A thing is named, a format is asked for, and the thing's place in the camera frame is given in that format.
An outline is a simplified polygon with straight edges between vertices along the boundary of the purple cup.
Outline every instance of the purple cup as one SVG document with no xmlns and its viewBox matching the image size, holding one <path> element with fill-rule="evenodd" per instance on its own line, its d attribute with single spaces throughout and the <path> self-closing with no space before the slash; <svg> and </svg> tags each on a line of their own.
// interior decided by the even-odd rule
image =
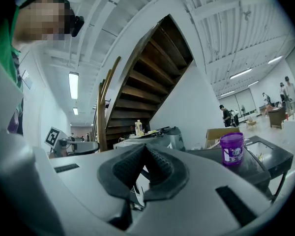
<svg viewBox="0 0 295 236">
<path fill-rule="evenodd" d="M 220 145 L 224 165 L 236 165 L 242 161 L 244 135 L 240 132 L 229 133 L 221 137 Z"/>
</svg>

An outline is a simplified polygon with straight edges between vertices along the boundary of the wooden staircase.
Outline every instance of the wooden staircase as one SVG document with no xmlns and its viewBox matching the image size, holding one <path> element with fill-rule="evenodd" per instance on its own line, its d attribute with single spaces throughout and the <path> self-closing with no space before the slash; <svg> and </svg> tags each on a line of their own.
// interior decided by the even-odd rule
<svg viewBox="0 0 295 236">
<path fill-rule="evenodd" d="M 131 61 L 111 113 L 106 120 L 106 142 L 112 149 L 119 138 L 135 133 L 139 119 L 149 130 L 152 119 L 193 60 L 170 16 L 165 17 Z"/>
</svg>

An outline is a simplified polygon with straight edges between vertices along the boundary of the green shirt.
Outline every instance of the green shirt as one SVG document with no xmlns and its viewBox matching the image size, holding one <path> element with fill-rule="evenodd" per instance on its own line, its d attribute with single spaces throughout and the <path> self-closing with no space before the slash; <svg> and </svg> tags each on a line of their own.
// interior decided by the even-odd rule
<svg viewBox="0 0 295 236">
<path fill-rule="evenodd" d="M 19 7 L 16 6 L 12 23 L 9 25 L 9 19 L 5 18 L 0 26 L 0 64 L 7 72 L 8 76 L 23 91 L 22 78 L 19 72 L 19 59 L 20 52 L 12 46 L 13 32 L 15 28 L 16 19 L 19 13 Z M 23 113 L 22 105 L 19 104 L 15 116 L 21 116 Z"/>
</svg>

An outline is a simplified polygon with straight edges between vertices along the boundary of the ceiling light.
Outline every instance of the ceiling light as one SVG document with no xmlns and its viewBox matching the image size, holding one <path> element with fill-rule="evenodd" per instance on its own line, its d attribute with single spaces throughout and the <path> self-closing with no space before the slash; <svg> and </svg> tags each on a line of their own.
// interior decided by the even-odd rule
<svg viewBox="0 0 295 236">
<path fill-rule="evenodd" d="M 230 77 L 230 80 L 233 79 L 233 78 L 236 78 L 236 77 L 238 77 L 238 76 L 240 76 L 240 75 L 243 75 L 243 74 L 245 74 L 245 73 L 247 73 L 247 72 L 250 72 L 250 71 L 251 71 L 251 68 L 249 68 L 249 69 L 247 69 L 247 70 L 245 70 L 245 71 L 243 71 L 243 72 L 241 72 L 241 73 L 237 73 L 237 74 L 231 76 L 231 77 Z"/>
<path fill-rule="evenodd" d="M 275 61 L 281 59 L 281 57 L 282 57 L 282 56 L 279 56 L 279 57 L 277 57 L 277 58 L 275 58 L 275 59 L 270 60 L 270 61 L 268 62 L 268 64 L 271 64 L 272 62 L 275 62 Z"/>
<path fill-rule="evenodd" d="M 252 86 L 252 85 L 254 85 L 255 83 L 258 83 L 258 82 L 259 82 L 259 81 L 256 81 L 256 82 L 254 82 L 254 83 L 248 85 L 248 87 L 250 87 L 250 86 Z"/>
<path fill-rule="evenodd" d="M 74 72 L 69 72 L 69 86 L 71 98 L 74 100 L 78 99 L 78 82 L 79 74 Z"/>
<path fill-rule="evenodd" d="M 225 94 L 222 94 L 220 97 L 222 97 L 222 96 L 224 96 L 224 95 L 226 95 L 226 94 L 229 94 L 229 93 L 231 93 L 231 92 L 227 92 L 227 93 L 225 93 Z"/>
<path fill-rule="evenodd" d="M 78 108 L 73 108 L 73 113 L 77 116 L 79 114 Z"/>
</svg>

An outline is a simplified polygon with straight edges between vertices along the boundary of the bottle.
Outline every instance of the bottle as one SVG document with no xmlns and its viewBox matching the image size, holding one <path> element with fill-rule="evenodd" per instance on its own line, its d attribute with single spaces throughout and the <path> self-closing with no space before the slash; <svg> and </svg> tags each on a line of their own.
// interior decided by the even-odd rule
<svg viewBox="0 0 295 236">
<path fill-rule="evenodd" d="M 138 120 L 138 121 L 136 122 L 136 135 L 137 135 L 138 137 L 144 135 L 143 128 L 142 128 L 142 122 L 140 122 L 140 120 Z"/>
</svg>

